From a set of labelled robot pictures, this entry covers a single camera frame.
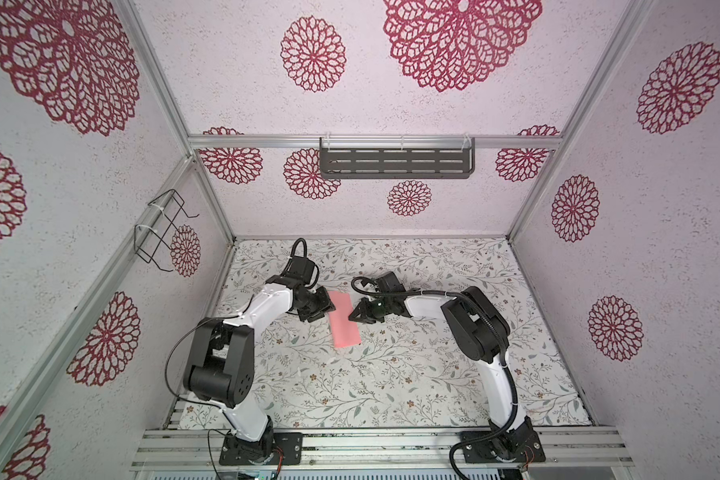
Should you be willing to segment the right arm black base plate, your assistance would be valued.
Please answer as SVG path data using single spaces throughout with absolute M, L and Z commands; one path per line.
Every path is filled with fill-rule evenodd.
M 468 464 L 476 463 L 543 463 L 546 454 L 541 440 L 534 430 L 516 429 L 499 437 L 484 442 L 476 439 L 487 435 L 487 432 L 464 431 L 460 434 L 461 441 L 471 441 L 464 451 Z

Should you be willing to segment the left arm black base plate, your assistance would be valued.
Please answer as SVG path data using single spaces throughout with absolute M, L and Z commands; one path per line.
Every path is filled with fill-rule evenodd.
M 226 435 L 219 456 L 221 466 L 292 466 L 301 463 L 304 435 L 270 432 L 257 442 Z

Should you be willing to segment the pink square paper sheet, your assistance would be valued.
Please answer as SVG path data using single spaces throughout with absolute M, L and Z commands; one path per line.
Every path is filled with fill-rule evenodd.
M 336 349 L 353 347 L 361 344 L 358 326 L 349 319 L 353 311 L 349 294 L 329 291 L 329 297 L 335 309 L 329 313 L 329 325 Z

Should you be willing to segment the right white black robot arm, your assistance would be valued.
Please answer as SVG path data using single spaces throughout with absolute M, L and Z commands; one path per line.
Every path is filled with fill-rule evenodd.
M 532 424 L 520 405 L 508 365 L 510 326 L 482 290 L 476 286 L 461 292 L 352 289 L 363 296 L 349 316 L 354 322 L 372 324 L 394 314 L 447 324 L 458 348 L 476 363 L 488 397 L 491 432 L 478 441 L 496 444 L 508 459 L 511 451 L 532 440 Z

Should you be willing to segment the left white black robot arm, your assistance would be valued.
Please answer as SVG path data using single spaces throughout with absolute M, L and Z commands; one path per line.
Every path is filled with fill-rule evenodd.
M 240 446 L 262 457 L 270 455 L 273 421 L 250 395 L 256 342 L 274 320 L 289 311 L 304 322 L 313 322 L 334 310 L 323 286 L 310 290 L 299 282 L 265 284 L 242 311 L 200 322 L 193 333 L 184 388 L 221 411 Z

